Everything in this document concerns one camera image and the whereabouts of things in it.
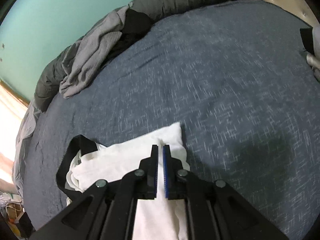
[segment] white garment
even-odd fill
[[[184,201],[167,200],[164,193],[163,145],[169,144],[172,157],[180,159],[183,168],[190,170],[178,122],[121,144],[97,145],[98,151],[84,156],[79,152],[71,162],[66,188],[84,192],[98,179],[121,179],[137,169],[142,159],[150,157],[153,144],[159,147],[157,198],[138,200],[133,239],[187,240]]]

